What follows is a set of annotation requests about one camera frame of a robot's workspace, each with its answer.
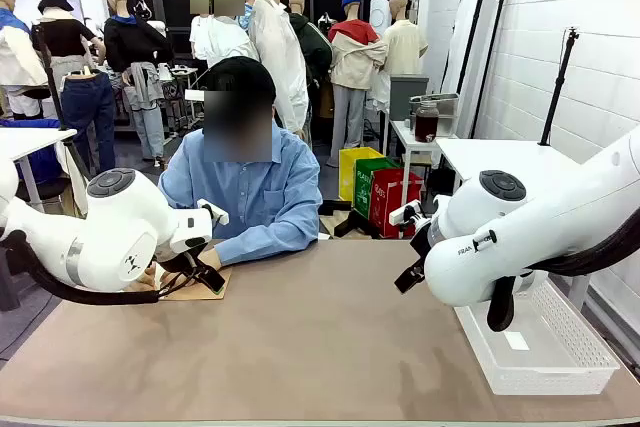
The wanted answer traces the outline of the person's right hand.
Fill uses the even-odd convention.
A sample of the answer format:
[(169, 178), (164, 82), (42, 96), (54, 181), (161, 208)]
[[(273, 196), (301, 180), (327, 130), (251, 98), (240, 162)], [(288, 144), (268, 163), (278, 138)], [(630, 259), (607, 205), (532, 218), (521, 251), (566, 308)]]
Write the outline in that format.
[(152, 264), (147, 267), (144, 272), (129, 286), (126, 287), (127, 292), (146, 292), (156, 290), (156, 265)]

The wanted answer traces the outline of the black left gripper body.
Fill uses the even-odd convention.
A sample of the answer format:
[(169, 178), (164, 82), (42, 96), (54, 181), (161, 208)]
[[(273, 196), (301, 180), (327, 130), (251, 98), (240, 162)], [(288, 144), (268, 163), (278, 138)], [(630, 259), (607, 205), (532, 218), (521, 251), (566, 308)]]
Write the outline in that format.
[(173, 252), (168, 248), (158, 248), (154, 253), (154, 260), (166, 272), (190, 275), (196, 269), (197, 258), (200, 253), (200, 247), (195, 247), (181, 253)]

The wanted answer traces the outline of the person's left hand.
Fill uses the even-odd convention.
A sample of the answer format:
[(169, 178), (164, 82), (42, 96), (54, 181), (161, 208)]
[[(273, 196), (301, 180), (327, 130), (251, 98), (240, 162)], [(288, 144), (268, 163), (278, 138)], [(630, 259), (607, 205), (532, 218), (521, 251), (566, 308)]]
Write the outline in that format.
[(216, 271), (222, 268), (219, 255), (214, 247), (204, 249), (198, 256), (198, 260)]

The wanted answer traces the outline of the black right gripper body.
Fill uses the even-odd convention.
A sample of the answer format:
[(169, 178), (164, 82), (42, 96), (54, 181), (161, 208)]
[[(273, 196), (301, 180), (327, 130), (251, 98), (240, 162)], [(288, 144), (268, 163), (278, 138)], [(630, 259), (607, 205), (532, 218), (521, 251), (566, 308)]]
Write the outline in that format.
[(422, 259), (424, 259), (431, 250), (430, 227), (430, 223), (425, 223), (421, 227), (416, 228), (415, 234), (410, 241), (410, 246)]

